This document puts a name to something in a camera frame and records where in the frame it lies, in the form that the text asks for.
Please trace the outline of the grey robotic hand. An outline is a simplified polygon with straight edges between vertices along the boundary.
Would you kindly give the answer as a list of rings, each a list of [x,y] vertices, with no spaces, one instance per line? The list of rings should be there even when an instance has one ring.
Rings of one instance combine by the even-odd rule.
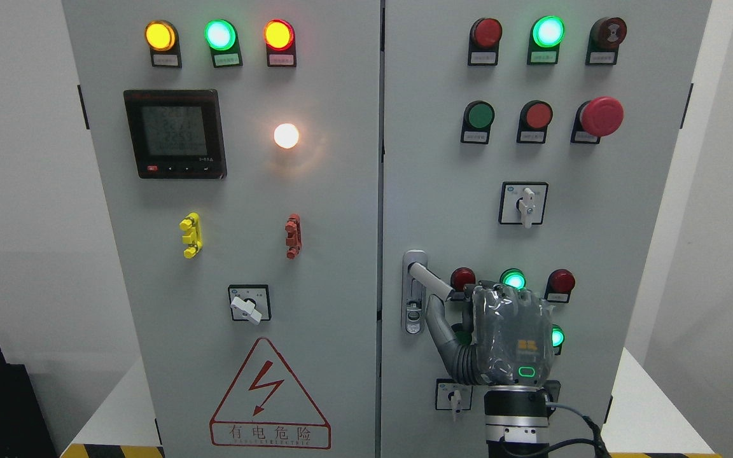
[[[463,385],[544,386],[554,362],[552,304],[489,281],[474,287],[471,304],[476,342],[463,345],[446,322],[442,299],[428,298],[429,333],[450,377]]]

